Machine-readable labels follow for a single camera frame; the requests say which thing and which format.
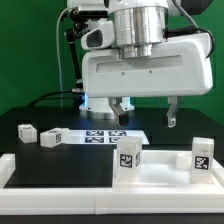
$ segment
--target white block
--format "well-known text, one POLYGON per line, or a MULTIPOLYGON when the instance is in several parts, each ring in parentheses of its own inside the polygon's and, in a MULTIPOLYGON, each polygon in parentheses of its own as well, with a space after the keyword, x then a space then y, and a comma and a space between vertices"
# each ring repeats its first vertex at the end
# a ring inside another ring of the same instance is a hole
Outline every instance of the white block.
POLYGON ((23 143, 37 142, 37 130, 31 124, 19 125, 18 136, 23 143))
POLYGON ((0 189, 8 182, 9 178, 15 171, 15 155, 4 154, 0 157, 0 189))
POLYGON ((214 139, 194 138, 192 146, 192 184, 211 184, 214 139))
POLYGON ((180 152, 177 154, 176 168, 183 171, 191 170, 192 152, 180 152))
POLYGON ((65 136, 69 132, 67 128, 54 128, 40 134, 40 145, 52 148, 63 143, 65 136))
POLYGON ((141 172, 142 138, 122 137, 117 142, 117 179, 136 182, 141 172))

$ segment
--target white cube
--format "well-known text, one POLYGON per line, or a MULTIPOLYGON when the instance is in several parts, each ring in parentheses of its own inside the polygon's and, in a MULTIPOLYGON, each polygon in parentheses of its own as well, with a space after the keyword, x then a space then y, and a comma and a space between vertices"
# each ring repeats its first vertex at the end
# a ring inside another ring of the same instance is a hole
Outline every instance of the white cube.
POLYGON ((117 179, 136 182, 141 172, 142 138, 122 137, 117 142, 117 179))
POLYGON ((63 139, 68 133, 67 128, 54 128, 40 134, 40 145, 52 148, 63 143, 63 139))
POLYGON ((18 136, 23 143, 37 142, 37 130, 31 124, 19 125, 18 136))
POLYGON ((211 184, 214 139, 194 138, 192 145, 192 184, 211 184))

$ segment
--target white tray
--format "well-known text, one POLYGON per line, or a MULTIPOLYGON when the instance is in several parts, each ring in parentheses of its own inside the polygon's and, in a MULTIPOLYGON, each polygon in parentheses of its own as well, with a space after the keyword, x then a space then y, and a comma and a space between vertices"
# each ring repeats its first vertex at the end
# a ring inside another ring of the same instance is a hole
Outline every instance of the white tray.
POLYGON ((211 185, 189 184, 189 173, 175 168, 179 152, 143 151, 139 183, 118 183, 115 170, 113 188, 90 189, 3 189, 15 170, 14 155, 4 155, 0 214, 223 213, 223 167, 214 161, 211 185))

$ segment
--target black cable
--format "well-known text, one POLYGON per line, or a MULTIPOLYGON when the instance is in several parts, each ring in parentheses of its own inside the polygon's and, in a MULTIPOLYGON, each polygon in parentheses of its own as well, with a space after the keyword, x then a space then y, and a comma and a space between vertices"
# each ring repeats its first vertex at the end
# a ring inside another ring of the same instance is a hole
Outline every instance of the black cable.
POLYGON ((209 58, 209 57, 213 54, 213 52, 214 52, 214 50, 215 50, 215 38, 214 38, 214 36, 212 35, 212 33, 211 33, 209 30, 207 30, 207 29, 204 29, 204 28, 198 28, 198 31, 202 31, 202 32, 207 33, 207 34, 209 35, 210 39, 211 39, 212 47, 211 47, 211 49, 210 49, 209 54, 208 54, 207 57, 206 57, 206 58, 209 58))
POLYGON ((182 16, 184 16, 195 28, 198 28, 198 25, 193 20, 193 18, 176 2, 176 0, 172 0, 173 4, 179 10, 182 16))
POLYGON ((172 36, 189 35, 189 34, 195 34, 199 32, 205 32, 209 35, 211 40, 211 45, 212 45, 208 55, 206 56, 206 58, 209 58, 215 50, 215 38, 213 37, 212 33, 207 29, 198 27, 198 25, 193 20, 193 18, 176 2, 176 0, 172 0, 172 2, 176 6, 176 8, 179 10, 181 15, 184 16, 191 23, 192 26, 168 30, 166 31, 166 37, 168 38, 172 36))
POLYGON ((74 100, 75 98, 78 98, 78 97, 82 97, 82 95, 79 95, 79 96, 76 96, 76 97, 54 97, 54 98, 40 98, 38 100, 35 100, 32 102, 32 105, 28 105, 30 107, 33 107, 35 106, 38 102, 40 101, 46 101, 46 100, 74 100))
POLYGON ((47 94, 44 94, 40 97, 38 97, 36 100, 30 102, 27 106, 28 107, 32 107, 34 106, 38 101, 42 100, 42 99, 45 99, 49 96, 54 96, 54 95, 59 95, 59 94, 64 94, 64 93, 72 93, 72 90, 63 90, 63 91, 55 91, 55 92, 51 92, 51 93, 47 93, 47 94))

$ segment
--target green backdrop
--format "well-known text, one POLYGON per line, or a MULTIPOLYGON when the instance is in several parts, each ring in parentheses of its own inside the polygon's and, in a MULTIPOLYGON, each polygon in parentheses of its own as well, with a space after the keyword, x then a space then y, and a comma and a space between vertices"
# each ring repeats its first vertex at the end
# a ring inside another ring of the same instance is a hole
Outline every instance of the green backdrop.
MULTIPOLYGON (((64 0, 1 0, 0 3, 0 114, 26 105, 36 97, 59 89, 55 47, 55 27, 64 0)), ((201 16, 194 16, 200 27, 216 38, 211 58, 214 88, 200 97, 185 97, 182 107, 199 109, 224 125, 224 1, 215 0, 201 16)), ((184 18, 171 18, 170 27, 186 25, 184 18)), ((61 31, 72 25, 66 21, 61 31)), ((68 46, 61 32, 61 58, 64 88, 75 81, 68 46)), ((78 49, 80 58, 83 52, 78 49)), ((154 98, 135 98, 137 107, 156 107, 154 98)), ((167 99, 160 104, 167 107, 167 99)))

